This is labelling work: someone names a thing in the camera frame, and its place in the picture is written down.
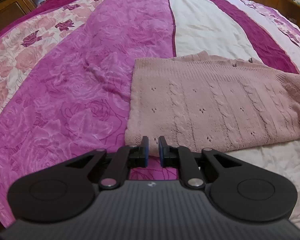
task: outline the wrinkled fabric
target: wrinkled fabric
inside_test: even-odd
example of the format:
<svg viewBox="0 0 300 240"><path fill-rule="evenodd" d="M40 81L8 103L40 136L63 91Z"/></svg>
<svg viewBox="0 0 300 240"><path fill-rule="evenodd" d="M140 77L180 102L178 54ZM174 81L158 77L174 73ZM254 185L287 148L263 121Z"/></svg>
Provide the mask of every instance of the wrinkled fabric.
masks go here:
<svg viewBox="0 0 300 240"><path fill-rule="evenodd" d="M102 2L76 1L73 10L37 15L0 37L0 113L39 60L84 24Z"/></svg>
<svg viewBox="0 0 300 240"><path fill-rule="evenodd" d="M135 58L172 57L172 31L168 0L104 0L39 61L0 114L5 226L13 221L5 195L17 178L123 145Z"/></svg>

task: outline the magenta stripe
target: magenta stripe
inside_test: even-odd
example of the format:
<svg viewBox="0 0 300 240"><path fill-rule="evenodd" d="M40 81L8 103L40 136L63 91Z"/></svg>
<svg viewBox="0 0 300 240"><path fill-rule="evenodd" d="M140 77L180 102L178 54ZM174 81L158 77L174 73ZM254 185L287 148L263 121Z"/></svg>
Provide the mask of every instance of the magenta stripe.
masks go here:
<svg viewBox="0 0 300 240"><path fill-rule="evenodd" d="M272 68L298 74L295 65L272 37L243 11L226 0L210 0L229 15L246 33L262 62Z"/></svg>

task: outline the eyelet knit pattern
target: eyelet knit pattern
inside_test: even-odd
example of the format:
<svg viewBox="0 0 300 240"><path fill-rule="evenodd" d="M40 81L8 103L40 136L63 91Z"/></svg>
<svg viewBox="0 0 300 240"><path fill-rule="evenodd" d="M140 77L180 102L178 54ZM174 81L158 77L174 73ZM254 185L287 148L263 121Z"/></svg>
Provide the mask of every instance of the eyelet knit pattern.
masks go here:
<svg viewBox="0 0 300 240"><path fill-rule="evenodd" d="M300 75L256 59L229 60L205 51L136 60L126 144L149 137L192 151L222 152L300 138Z"/></svg>

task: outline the bedspread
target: bedspread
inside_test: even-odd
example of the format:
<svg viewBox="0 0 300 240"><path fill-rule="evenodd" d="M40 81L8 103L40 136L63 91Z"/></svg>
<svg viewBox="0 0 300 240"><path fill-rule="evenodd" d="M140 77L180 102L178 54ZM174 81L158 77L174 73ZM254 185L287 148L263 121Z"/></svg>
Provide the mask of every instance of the bedspread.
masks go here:
<svg viewBox="0 0 300 240"><path fill-rule="evenodd" d="M76 0L0 36L0 220L19 177L95 148L124 145L133 66L139 57L207 51L253 57L300 73L300 30L247 0ZM300 139L229 153L290 179L300 227ZM151 158L132 179L175 179Z"/></svg>

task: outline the white stripe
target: white stripe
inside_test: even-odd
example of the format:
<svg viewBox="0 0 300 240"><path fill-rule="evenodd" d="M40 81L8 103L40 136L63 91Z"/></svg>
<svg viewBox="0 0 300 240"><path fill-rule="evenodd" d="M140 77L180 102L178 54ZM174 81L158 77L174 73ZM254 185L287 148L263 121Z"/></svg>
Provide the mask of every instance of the white stripe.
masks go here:
<svg viewBox="0 0 300 240"><path fill-rule="evenodd" d="M241 0L227 1L245 12L252 20L265 29L300 71L300 47L291 42L290 38L284 35L272 21L259 14L255 9L246 6Z"/></svg>
<svg viewBox="0 0 300 240"><path fill-rule="evenodd" d="M175 43L178 57L206 50L210 55L245 60L254 57L260 60L242 28L213 2L170 0L170 5L176 22ZM250 9L244 3L242 5L246 8L240 8L241 10ZM256 20L254 18L253 20L258 24L264 22L260 14L255 17ZM292 43L277 28L277 32L271 26L266 26L265 29L268 31L270 29L271 33L275 33L282 42ZM290 48L289 45L284 44L283 46L286 46L289 54L292 54L289 56L300 68L300 58L297 58L300 56L298 47ZM294 183L298 191L298 201L290 220L300 228L300 139L233 151L230 155L281 174Z"/></svg>
<svg viewBox="0 0 300 240"><path fill-rule="evenodd" d="M210 0L170 0L178 56L199 53L261 60L244 30Z"/></svg>

